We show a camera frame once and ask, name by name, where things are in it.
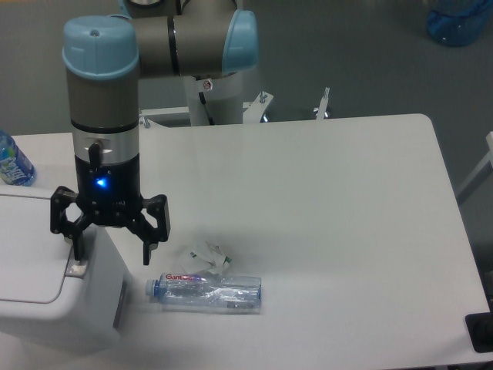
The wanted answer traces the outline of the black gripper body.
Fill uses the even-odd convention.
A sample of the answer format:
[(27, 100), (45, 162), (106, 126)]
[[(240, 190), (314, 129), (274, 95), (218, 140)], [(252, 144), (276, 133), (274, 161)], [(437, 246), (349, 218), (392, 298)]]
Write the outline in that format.
[(121, 163), (104, 163), (99, 141), (89, 147), (89, 161), (75, 159), (78, 205), (99, 226), (125, 227), (143, 217), (139, 156)]

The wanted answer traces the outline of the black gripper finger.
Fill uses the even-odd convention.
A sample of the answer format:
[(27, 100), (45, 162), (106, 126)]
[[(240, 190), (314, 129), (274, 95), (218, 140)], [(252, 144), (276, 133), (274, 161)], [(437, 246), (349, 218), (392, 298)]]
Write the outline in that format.
[(164, 194), (140, 197), (129, 216), (129, 230), (143, 243), (143, 264), (149, 265), (152, 251), (169, 239), (169, 207)]
[[(67, 218), (66, 211), (75, 204), (81, 214), (75, 221)], [(50, 198), (50, 231), (62, 234), (72, 242), (74, 258), (81, 261), (85, 256), (83, 232), (93, 222), (92, 204), (82, 195), (73, 192), (68, 187), (59, 186)]]

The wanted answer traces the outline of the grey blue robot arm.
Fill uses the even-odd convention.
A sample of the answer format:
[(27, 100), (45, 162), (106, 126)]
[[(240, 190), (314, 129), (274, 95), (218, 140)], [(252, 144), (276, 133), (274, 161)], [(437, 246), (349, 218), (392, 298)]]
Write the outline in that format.
[(123, 15), (88, 15), (64, 26), (77, 190), (58, 187), (50, 229), (85, 256), (84, 230), (124, 227), (149, 262), (170, 232), (167, 197), (140, 190), (141, 78), (227, 77), (259, 59), (255, 15), (235, 1), (123, 1)]

